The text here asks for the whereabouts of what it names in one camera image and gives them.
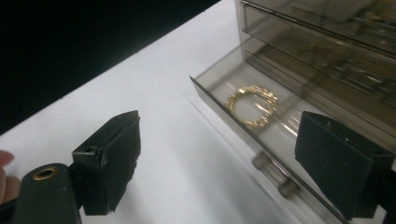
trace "finger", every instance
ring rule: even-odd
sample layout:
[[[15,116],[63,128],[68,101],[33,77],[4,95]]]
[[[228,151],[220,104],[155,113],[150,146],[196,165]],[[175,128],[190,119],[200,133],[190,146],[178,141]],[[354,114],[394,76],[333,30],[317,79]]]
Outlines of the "finger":
[[[7,176],[6,178],[6,194],[2,203],[7,203],[18,197],[20,193],[21,181],[15,176]]]
[[[5,166],[14,160],[14,155],[10,152],[0,150],[0,166]]]
[[[6,195],[6,171],[0,166],[0,203]]]

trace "jewelry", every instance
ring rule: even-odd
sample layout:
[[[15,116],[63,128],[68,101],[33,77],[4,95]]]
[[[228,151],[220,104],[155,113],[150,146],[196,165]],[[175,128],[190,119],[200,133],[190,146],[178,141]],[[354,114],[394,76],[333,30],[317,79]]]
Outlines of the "jewelry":
[[[252,120],[247,120],[247,119],[240,119],[235,111],[234,111],[234,106],[236,103],[236,100],[238,97],[246,95],[246,94],[255,94],[260,96],[265,102],[267,103],[267,106],[265,106],[262,110],[264,111],[264,115],[262,115],[259,119],[252,119]],[[248,87],[242,87],[238,89],[233,95],[231,95],[227,102],[226,102],[226,108],[230,113],[238,119],[241,123],[245,124],[248,126],[250,129],[251,128],[256,128],[256,127],[264,127],[268,123],[268,117],[272,115],[276,111],[276,102],[277,98],[274,96],[274,94],[267,89],[263,87],[258,87],[258,86],[248,86]]]

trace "gold ring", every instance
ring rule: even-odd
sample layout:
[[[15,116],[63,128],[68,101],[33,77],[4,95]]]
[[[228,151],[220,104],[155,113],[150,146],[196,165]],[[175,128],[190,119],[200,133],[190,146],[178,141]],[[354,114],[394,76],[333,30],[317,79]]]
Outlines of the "gold ring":
[[[267,103],[267,106],[263,108],[264,114],[259,119],[240,119],[236,115],[234,111],[236,100],[238,97],[246,94],[258,95]],[[238,119],[241,123],[245,124],[251,129],[256,127],[264,127],[268,123],[268,117],[276,111],[276,102],[277,98],[272,92],[268,91],[267,89],[258,86],[248,86],[238,89],[233,95],[231,95],[228,98],[225,107],[236,119]]]

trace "white surface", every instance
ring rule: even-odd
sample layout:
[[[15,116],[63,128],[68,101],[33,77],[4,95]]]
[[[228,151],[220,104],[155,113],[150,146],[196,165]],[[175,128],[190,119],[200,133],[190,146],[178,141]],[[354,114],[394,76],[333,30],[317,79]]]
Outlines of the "white surface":
[[[0,136],[22,177],[71,151],[108,119],[139,110],[142,154],[114,214],[83,223],[288,223],[246,166],[194,109],[196,77],[239,43],[233,0],[174,32]]]

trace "gold jewelry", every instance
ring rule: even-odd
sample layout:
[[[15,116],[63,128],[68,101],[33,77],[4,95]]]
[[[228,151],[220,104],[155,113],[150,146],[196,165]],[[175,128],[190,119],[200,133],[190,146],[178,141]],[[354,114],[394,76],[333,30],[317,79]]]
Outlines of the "gold jewelry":
[[[264,115],[262,115],[259,119],[252,119],[252,120],[240,119],[235,114],[234,111],[235,102],[238,97],[245,94],[258,95],[267,103],[267,106],[263,108]],[[238,89],[233,95],[231,95],[228,98],[225,107],[227,108],[228,111],[230,111],[230,113],[236,119],[238,119],[241,123],[245,124],[251,129],[256,127],[264,127],[268,123],[268,117],[276,111],[276,102],[277,102],[277,98],[274,96],[272,92],[268,91],[267,89],[258,86],[248,86]]]

